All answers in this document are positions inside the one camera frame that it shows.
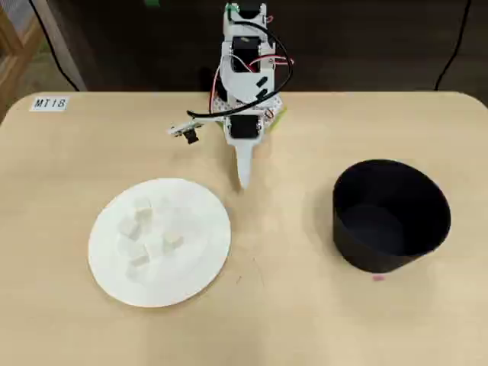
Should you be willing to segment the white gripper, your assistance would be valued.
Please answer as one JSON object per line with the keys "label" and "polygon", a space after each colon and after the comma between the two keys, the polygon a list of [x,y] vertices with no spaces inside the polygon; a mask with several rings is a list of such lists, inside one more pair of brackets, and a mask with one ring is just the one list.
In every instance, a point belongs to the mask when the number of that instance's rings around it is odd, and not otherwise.
{"label": "white gripper", "polygon": [[275,71],[252,73],[227,70],[223,72],[223,86],[230,110],[260,101],[260,104],[232,113],[224,122],[226,140],[231,146],[236,146],[240,186],[247,189],[252,171],[253,145],[261,142],[264,133],[275,122],[275,100],[262,100],[275,89]]}

